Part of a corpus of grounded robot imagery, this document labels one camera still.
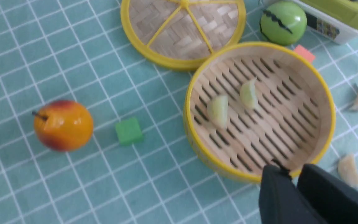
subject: yellow plastic container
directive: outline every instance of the yellow plastic container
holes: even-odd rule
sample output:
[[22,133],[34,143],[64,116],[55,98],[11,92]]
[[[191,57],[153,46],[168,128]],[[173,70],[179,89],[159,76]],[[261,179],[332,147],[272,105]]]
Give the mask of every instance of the yellow plastic container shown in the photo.
[[[257,110],[243,107],[241,85],[257,78]],[[209,121],[206,105],[228,95],[226,129]],[[232,180],[260,182],[264,165],[277,158],[300,174],[317,163],[332,140],[333,98],[317,70],[287,48],[236,44],[214,54],[194,74],[183,108],[185,133],[198,157]]]

